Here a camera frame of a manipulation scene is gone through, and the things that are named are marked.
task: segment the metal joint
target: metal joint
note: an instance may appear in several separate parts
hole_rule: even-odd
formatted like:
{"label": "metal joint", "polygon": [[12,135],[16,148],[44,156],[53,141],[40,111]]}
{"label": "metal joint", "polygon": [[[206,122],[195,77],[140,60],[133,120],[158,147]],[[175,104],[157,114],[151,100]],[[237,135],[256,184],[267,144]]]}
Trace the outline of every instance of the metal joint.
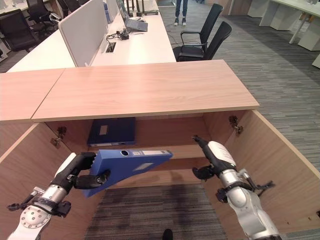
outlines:
{"label": "metal joint", "polygon": [[54,145],[57,149],[60,148],[60,141],[62,139],[64,139],[66,132],[67,132],[67,128],[65,126],[60,126],[57,129],[57,138],[51,138],[50,142],[52,143],[52,145]]}
{"label": "metal joint", "polygon": [[238,125],[237,116],[234,116],[234,115],[229,116],[229,122],[230,122],[231,126],[235,129],[235,132],[237,134],[241,134],[244,131],[244,127]]}

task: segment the chair backrest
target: chair backrest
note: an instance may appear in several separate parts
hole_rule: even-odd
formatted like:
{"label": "chair backrest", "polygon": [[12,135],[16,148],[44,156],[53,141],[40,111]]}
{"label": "chair backrest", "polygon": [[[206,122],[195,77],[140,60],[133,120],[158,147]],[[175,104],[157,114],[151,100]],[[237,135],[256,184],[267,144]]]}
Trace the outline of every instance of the chair backrest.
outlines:
{"label": "chair backrest", "polygon": [[12,51],[27,50],[38,43],[21,9],[0,14],[0,31]]}
{"label": "chair backrest", "polygon": [[64,19],[69,14],[69,8],[68,8],[65,0],[57,0],[57,1],[62,9],[62,14],[63,14],[62,18]]}
{"label": "chair backrest", "polygon": [[40,22],[40,17],[48,14],[48,9],[46,8],[43,0],[26,0],[28,4],[28,13],[30,14],[31,20],[36,23]]}
{"label": "chair backrest", "polygon": [[218,50],[218,48],[220,47],[220,45],[222,44],[222,42],[227,37],[229,37],[229,35],[231,34],[231,31],[232,31],[232,27],[228,23],[223,21],[218,31],[216,31],[209,47],[205,51],[202,60],[211,60],[215,55],[216,51]]}
{"label": "chair backrest", "polygon": [[219,4],[213,4],[211,10],[206,17],[206,20],[203,24],[203,27],[200,32],[200,40],[201,43],[204,44],[208,41],[212,28],[214,27],[217,18],[219,17],[220,13],[223,11],[224,7]]}
{"label": "chair backrest", "polygon": [[77,0],[64,0],[66,5],[68,6],[70,12],[74,12],[78,8],[80,8],[80,3]]}

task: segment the blue binder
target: blue binder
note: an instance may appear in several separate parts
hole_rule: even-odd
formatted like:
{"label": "blue binder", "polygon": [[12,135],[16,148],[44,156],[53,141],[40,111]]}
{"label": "blue binder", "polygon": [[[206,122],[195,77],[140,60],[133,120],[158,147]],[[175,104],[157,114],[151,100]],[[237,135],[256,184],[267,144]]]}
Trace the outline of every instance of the blue binder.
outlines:
{"label": "blue binder", "polygon": [[110,176],[105,184],[84,190],[83,193],[86,197],[91,197],[124,179],[149,171],[172,156],[167,150],[99,150],[90,174],[99,175],[109,169]]}

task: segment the person's foot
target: person's foot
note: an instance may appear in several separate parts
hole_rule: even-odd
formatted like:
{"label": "person's foot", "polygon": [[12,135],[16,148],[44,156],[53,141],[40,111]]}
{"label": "person's foot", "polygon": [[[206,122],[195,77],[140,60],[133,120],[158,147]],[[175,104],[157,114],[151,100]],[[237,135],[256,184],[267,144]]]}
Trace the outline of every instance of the person's foot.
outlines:
{"label": "person's foot", "polygon": [[175,20],[174,20],[174,25],[178,26],[178,24],[179,24],[179,18],[176,17]]}
{"label": "person's foot", "polygon": [[171,231],[171,229],[167,228],[164,230],[162,235],[162,240],[173,240],[174,239],[174,233]]}
{"label": "person's foot", "polygon": [[185,25],[187,25],[187,21],[186,21],[186,17],[184,16],[182,18],[182,26],[185,26]]}

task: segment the cabinet door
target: cabinet door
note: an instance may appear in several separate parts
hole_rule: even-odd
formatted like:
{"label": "cabinet door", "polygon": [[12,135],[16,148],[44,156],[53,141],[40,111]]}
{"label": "cabinet door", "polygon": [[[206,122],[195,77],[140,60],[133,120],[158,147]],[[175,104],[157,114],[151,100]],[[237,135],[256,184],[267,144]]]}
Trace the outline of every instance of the cabinet door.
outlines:
{"label": "cabinet door", "polygon": [[[55,148],[50,143],[54,137],[46,124],[35,123],[0,158],[0,239],[6,239],[16,229],[21,214],[20,210],[10,212],[6,207],[21,203],[34,186],[46,189],[71,153],[63,143]],[[82,239],[100,197],[85,198],[80,190],[72,189],[65,198],[72,206],[68,216],[53,216],[41,239]]]}
{"label": "cabinet door", "polygon": [[[225,146],[237,169],[245,168],[256,184],[275,183],[260,200],[280,233],[320,228],[319,171],[256,110],[248,111],[239,125],[244,131],[233,133]],[[236,214],[215,196],[222,187],[219,179],[203,184],[228,239],[243,238]]]}
{"label": "cabinet door", "polygon": [[24,134],[33,122],[0,122],[0,156],[4,154],[18,138]]}

